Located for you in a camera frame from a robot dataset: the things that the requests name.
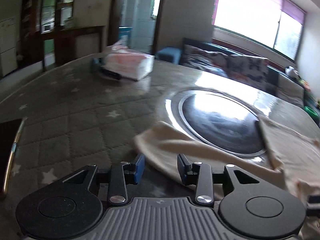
smartphone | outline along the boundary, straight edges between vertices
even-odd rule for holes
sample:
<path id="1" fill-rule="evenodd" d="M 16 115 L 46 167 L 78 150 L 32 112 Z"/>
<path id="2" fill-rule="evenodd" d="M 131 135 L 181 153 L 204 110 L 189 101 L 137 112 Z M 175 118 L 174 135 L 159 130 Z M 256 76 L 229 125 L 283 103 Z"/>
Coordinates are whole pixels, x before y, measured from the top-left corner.
<path id="1" fill-rule="evenodd" d="M 14 152 L 17 148 L 24 119 L 0 123 L 0 198 L 5 198 Z"/>

beige cloth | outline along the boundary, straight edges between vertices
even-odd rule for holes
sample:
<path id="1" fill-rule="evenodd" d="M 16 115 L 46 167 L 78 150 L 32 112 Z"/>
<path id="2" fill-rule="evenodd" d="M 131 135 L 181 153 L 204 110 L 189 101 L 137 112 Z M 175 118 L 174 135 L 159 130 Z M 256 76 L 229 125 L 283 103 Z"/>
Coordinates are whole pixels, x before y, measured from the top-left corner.
<path id="1" fill-rule="evenodd" d="M 223 169 L 226 164 L 232 163 L 288 190 L 306 203 L 310 192 L 320 192 L 319 142 L 263 116 L 259 116 L 259 119 L 273 170 L 196 141 L 164 122 L 158 122 L 137 135 L 134 143 L 152 166 L 179 183 L 177 155 L 183 153 L 191 163 L 205 162 L 214 169 Z M 220 185 L 215 185 L 215 197 L 223 197 Z M 319 220 L 307 218 L 300 234 L 304 239 L 320 239 L 318 224 Z"/>

triangular cutout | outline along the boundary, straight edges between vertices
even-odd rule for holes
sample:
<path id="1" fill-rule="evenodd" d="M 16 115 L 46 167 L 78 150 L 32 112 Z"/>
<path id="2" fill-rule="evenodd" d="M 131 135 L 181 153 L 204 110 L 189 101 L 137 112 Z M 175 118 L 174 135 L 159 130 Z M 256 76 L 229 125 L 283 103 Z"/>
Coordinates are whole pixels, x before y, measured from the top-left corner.
<path id="1" fill-rule="evenodd" d="M 243 173 L 242 171 L 235 170 L 234 173 L 240 184 L 258 184 L 259 183 L 259 181 Z"/>
<path id="2" fill-rule="evenodd" d="M 65 181 L 63 181 L 63 183 L 83 184 L 84 178 L 87 176 L 88 172 L 89 172 L 88 170 L 80 171 L 79 173 L 73 175 L 69 179 L 66 179 Z"/>

wooden door frame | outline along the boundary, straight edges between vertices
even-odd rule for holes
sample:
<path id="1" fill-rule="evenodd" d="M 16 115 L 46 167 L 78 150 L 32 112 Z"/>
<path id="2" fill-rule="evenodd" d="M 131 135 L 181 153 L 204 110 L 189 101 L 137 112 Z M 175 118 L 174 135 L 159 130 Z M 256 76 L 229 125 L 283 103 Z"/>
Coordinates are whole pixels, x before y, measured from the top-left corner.
<path id="1" fill-rule="evenodd" d="M 111 0 L 110 7 L 110 17 L 109 17 L 109 27 L 108 27 L 108 37 L 107 37 L 107 45 L 110 46 L 118 41 L 119 36 L 119 26 L 121 21 L 121 13 L 122 13 L 122 3 L 123 0 Z M 156 19 L 156 26 L 154 30 L 153 36 L 153 44 L 151 49 L 151 54 L 154 55 L 156 53 L 156 48 L 158 44 L 158 36 L 160 30 L 160 21 L 163 11 L 164 0 L 160 0 L 159 4 L 159 12 Z"/>

doorway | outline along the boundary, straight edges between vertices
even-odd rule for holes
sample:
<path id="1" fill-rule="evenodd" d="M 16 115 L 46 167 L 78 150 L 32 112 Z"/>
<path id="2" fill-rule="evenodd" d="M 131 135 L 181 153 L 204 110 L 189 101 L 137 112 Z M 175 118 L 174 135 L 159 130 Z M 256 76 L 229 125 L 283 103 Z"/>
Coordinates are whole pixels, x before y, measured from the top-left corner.
<path id="1" fill-rule="evenodd" d="M 112 0 L 108 45 L 118 40 L 130 49 L 154 54 L 163 0 Z"/>

